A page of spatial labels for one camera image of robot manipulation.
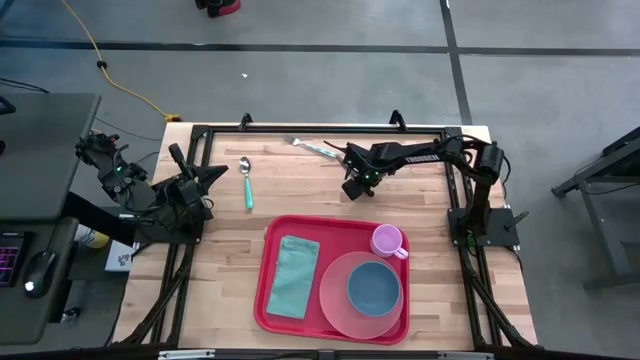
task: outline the spoon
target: spoon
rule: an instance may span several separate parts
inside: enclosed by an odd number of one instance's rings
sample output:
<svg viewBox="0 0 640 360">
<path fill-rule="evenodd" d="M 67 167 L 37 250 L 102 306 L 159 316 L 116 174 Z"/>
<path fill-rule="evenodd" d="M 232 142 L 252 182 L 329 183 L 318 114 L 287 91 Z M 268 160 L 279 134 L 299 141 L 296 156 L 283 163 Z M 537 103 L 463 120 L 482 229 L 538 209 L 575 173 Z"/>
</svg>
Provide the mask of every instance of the spoon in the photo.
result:
<svg viewBox="0 0 640 360">
<path fill-rule="evenodd" d="M 241 157 L 240 172 L 244 174 L 244 194 L 247 199 L 247 209 L 253 209 L 253 194 L 251 193 L 251 183 L 249 182 L 249 170 L 251 170 L 249 158 L 246 156 Z"/>
</svg>

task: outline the cup handle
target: cup handle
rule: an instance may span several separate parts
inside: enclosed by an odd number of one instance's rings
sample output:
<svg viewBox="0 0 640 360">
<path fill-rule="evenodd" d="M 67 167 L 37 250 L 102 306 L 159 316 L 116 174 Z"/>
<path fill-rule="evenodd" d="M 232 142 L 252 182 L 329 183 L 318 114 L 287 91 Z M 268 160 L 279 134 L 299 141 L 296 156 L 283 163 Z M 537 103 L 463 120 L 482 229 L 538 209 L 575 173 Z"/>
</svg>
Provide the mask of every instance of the cup handle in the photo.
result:
<svg viewBox="0 0 640 360">
<path fill-rule="evenodd" d="M 409 257 L 409 253 L 403 248 L 398 249 L 398 251 L 394 252 L 393 255 L 395 255 L 398 259 L 403 260 Z"/>
</svg>

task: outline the teal spoon handle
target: teal spoon handle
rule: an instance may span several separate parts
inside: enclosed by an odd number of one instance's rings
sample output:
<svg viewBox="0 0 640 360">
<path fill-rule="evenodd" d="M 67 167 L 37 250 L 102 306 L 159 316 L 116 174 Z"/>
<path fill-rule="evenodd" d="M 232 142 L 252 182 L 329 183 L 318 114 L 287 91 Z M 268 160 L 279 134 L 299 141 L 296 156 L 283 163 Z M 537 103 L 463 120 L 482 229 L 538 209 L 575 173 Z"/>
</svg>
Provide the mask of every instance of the teal spoon handle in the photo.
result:
<svg viewBox="0 0 640 360">
<path fill-rule="evenodd" d="M 244 194 L 247 198 L 247 209 L 253 209 L 253 193 L 251 192 L 251 182 L 249 182 L 249 177 L 244 177 Z"/>
</svg>

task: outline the desk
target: desk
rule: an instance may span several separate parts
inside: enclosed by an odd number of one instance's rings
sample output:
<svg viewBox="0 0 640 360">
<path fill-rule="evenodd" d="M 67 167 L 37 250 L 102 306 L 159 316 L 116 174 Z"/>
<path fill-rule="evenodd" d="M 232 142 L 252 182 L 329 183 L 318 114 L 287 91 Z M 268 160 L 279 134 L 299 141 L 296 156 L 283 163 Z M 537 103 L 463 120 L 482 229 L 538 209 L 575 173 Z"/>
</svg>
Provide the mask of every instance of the desk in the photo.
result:
<svg viewBox="0 0 640 360">
<path fill-rule="evenodd" d="M 75 144 L 89 131 L 100 103 L 95 94 L 4 95 L 16 112 L 0 116 L 0 231 L 32 232 L 16 285 L 0 288 L 0 344 L 36 343 L 60 297 L 66 299 L 67 258 L 78 221 L 64 215 L 78 166 Z M 48 293 L 28 299 L 22 287 L 26 264 L 52 250 L 57 263 Z"/>
<path fill-rule="evenodd" d="M 171 160 L 168 146 L 178 143 L 186 153 L 193 125 L 168 124 L 154 181 L 179 172 Z M 484 126 L 465 126 L 462 130 L 489 140 Z M 338 145 L 351 141 L 363 147 L 384 141 L 408 144 L 433 140 L 429 135 L 401 133 L 304 134 L 302 138 L 325 147 L 322 140 Z M 203 147 L 197 149 L 196 159 L 201 158 Z M 252 162 L 255 206 L 251 212 L 245 209 L 243 175 L 238 171 L 241 156 L 248 156 Z M 215 202 L 215 218 L 206 223 L 202 242 L 196 247 L 180 347 L 473 348 L 460 261 L 448 235 L 446 211 L 450 201 L 442 163 L 405 167 L 395 176 L 385 178 L 375 189 L 375 197 L 364 196 L 356 202 L 351 202 L 342 193 L 344 170 L 337 161 L 286 144 L 277 134 L 215 134 L 210 164 L 228 165 L 229 171 L 210 190 Z M 493 207 L 503 205 L 499 185 L 493 187 L 491 201 Z M 372 346 L 284 336 L 266 332 L 257 325 L 253 318 L 253 300 L 264 233 L 273 219 L 284 214 L 391 223 L 406 232 L 411 243 L 411 319 L 409 333 L 402 342 L 393 346 Z M 155 244 L 136 257 L 114 341 L 129 335 L 155 302 L 167 248 Z M 516 259 L 505 249 L 487 248 L 486 253 L 497 303 L 522 335 L 535 343 L 533 322 Z M 483 333 L 489 338 L 486 312 L 483 306 L 479 308 Z M 165 329 L 169 328 L 170 322 L 171 316 L 167 316 Z"/>
<path fill-rule="evenodd" d="M 0 231 L 30 231 L 34 233 L 28 246 L 25 262 L 40 251 L 49 249 L 56 253 L 56 267 L 51 287 L 39 299 L 29 299 L 24 295 L 22 276 L 23 265 L 16 285 L 0 288 L 0 345 L 33 344 L 40 340 L 45 325 L 49 322 L 53 307 L 62 291 L 67 275 L 67 259 L 73 246 L 73 237 L 78 228 L 78 220 L 63 218 L 57 222 L 16 222 L 0 223 Z"/>
</svg>

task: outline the red tray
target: red tray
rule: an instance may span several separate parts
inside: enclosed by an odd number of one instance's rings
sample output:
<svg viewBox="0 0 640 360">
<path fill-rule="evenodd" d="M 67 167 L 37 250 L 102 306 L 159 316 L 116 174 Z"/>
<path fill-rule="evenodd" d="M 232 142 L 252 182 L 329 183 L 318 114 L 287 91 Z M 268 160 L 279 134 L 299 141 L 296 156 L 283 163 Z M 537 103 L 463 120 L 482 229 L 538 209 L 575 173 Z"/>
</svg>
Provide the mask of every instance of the red tray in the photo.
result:
<svg viewBox="0 0 640 360">
<path fill-rule="evenodd" d="M 260 267 L 260 277 L 253 309 L 253 314 L 258 324 L 266 331 L 279 334 L 380 345 L 392 345 L 400 342 L 409 330 L 409 259 L 400 260 L 395 256 L 385 259 L 400 277 L 404 291 L 404 304 L 400 318 L 384 335 L 369 340 L 346 337 L 331 326 L 320 307 L 320 280 L 322 280 L 322 275 L 327 267 L 335 259 L 346 253 L 371 251 L 369 242 L 373 230 L 378 225 L 380 224 L 294 215 L 285 215 L 275 219 L 269 225 L 265 236 L 262 266 Z M 280 241 L 287 235 L 320 243 L 318 262 L 304 319 L 293 319 L 267 313 L 267 303 L 269 302 L 269 294 L 271 294 L 276 272 Z M 409 241 L 404 232 L 402 232 L 402 237 L 403 248 L 409 251 Z"/>
</svg>

